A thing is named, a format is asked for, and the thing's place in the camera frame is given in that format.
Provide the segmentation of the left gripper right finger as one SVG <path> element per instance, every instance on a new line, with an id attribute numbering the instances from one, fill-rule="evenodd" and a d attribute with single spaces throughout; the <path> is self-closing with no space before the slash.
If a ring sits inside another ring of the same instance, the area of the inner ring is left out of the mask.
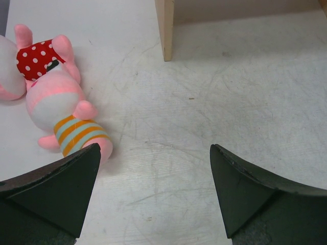
<path id="1" fill-rule="evenodd" d="M 220 145 L 210 162 L 233 244 L 326 244 L 326 190 L 281 177 Z"/>

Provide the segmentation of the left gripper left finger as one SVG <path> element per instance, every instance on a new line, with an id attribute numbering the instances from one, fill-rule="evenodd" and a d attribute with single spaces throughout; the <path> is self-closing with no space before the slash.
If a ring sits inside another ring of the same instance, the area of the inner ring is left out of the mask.
<path id="1" fill-rule="evenodd" d="M 94 143 L 1 181 L 1 244 L 75 244 L 100 159 L 100 146 Z"/>

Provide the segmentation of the pink plush striped shirt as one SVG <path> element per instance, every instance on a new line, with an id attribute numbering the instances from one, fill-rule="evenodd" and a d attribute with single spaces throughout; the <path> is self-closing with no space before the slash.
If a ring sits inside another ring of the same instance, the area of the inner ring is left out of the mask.
<path id="1" fill-rule="evenodd" d="M 79 83 L 67 72 L 52 69 L 36 80 L 26 95 L 28 114 L 36 127 L 48 133 L 40 147 L 60 150 L 64 157 L 97 143 L 101 160 L 107 161 L 113 144 L 105 129 L 95 122 L 95 106 L 86 100 Z"/>

